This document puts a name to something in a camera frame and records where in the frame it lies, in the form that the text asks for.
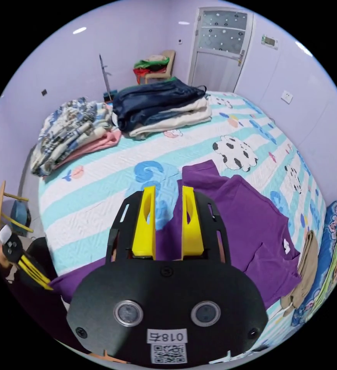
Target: lavender wall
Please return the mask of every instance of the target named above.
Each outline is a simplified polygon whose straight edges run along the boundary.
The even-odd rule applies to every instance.
[[[28,151],[23,150],[20,136],[22,130],[12,124],[5,109],[6,103],[5,97],[0,99],[0,186],[5,180],[6,192],[17,194]],[[10,214],[12,205],[12,200],[4,201],[3,212]]]
[[[188,81],[199,7],[237,7],[220,0],[171,0],[168,47],[177,51],[174,74]],[[278,50],[261,45],[263,34],[279,41]],[[281,100],[293,95],[290,105]],[[337,199],[337,88],[323,67],[283,29],[254,15],[251,41],[235,92],[265,113],[299,148],[327,204]]]
[[[106,88],[99,54],[112,74],[111,89],[136,84],[134,63],[166,48],[168,3],[124,0],[105,5],[68,23],[34,50],[4,92],[10,96],[6,109],[13,124],[25,128],[28,150],[46,116],[60,104],[79,96],[102,101]],[[74,35],[81,27],[87,29]],[[44,89],[48,94],[43,97]]]
[[[168,9],[167,0],[105,5],[68,23],[32,52],[0,99],[0,185],[6,180],[8,192],[17,194],[44,119],[60,104],[79,96],[103,100],[99,53],[112,74],[111,89],[136,84],[134,63],[167,48]],[[81,27],[87,29],[74,35]],[[44,89],[48,94],[43,97]]]
[[[164,49],[176,50],[173,72],[186,82],[196,12],[204,6],[236,7],[218,0],[123,0],[91,11],[51,35],[27,58],[4,90],[0,140],[12,142],[17,137],[20,145],[0,150],[0,183],[6,179],[11,191],[17,191],[26,156],[45,117],[58,105],[78,96],[102,99],[105,86],[99,53],[112,74],[112,89],[135,84],[134,62]],[[180,21],[189,25],[180,25]],[[73,35],[80,27],[87,29]],[[278,38],[278,50],[261,45],[263,33]],[[43,89],[48,91],[44,97]],[[280,99],[283,90],[293,94],[290,105]],[[254,17],[236,93],[275,119],[299,147],[326,202],[337,199],[337,90],[313,57],[285,31],[259,15]]]

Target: frosted glass window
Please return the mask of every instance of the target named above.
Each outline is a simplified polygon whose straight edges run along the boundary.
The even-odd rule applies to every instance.
[[[244,31],[224,28],[201,28],[198,47],[240,54]]]
[[[203,12],[202,27],[230,27],[245,30],[247,25],[247,13],[224,12],[205,10]]]

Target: door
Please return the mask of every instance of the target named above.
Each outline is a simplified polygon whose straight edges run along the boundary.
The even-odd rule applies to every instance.
[[[229,7],[199,8],[189,85],[233,92],[247,54],[253,14]]]

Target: navy blue jacket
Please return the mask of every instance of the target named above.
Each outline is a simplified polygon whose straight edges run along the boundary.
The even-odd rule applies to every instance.
[[[121,90],[113,98],[113,112],[118,117],[118,128],[134,130],[137,124],[148,125],[177,115],[160,112],[181,108],[204,97],[206,91],[184,84],[177,78]]]

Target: chair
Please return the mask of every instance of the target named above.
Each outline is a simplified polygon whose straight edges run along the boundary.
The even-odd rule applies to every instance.
[[[17,199],[17,200],[20,200],[20,201],[25,201],[25,202],[28,202],[28,198],[23,198],[23,197],[18,197],[16,195],[13,195],[13,194],[8,194],[8,193],[5,193],[5,181],[3,181],[1,187],[0,187],[0,226],[2,224],[2,217],[5,218],[7,221],[11,222],[12,224],[28,231],[28,232],[34,232],[32,229],[28,228],[26,225],[22,225],[20,224],[19,222],[17,222],[16,220],[12,219],[11,217],[8,217],[6,214],[4,214],[2,212],[2,206],[3,206],[3,199],[4,197],[9,197],[9,198],[13,198],[13,199]]]
[[[148,73],[145,75],[145,84],[148,83],[149,79],[165,79],[168,80],[171,78],[171,72],[172,72],[172,66],[174,64],[174,59],[175,59],[175,51],[174,50],[165,50],[161,53],[161,55],[164,55],[165,57],[170,58],[167,67],[166,67],[166,72],[164,73]]]

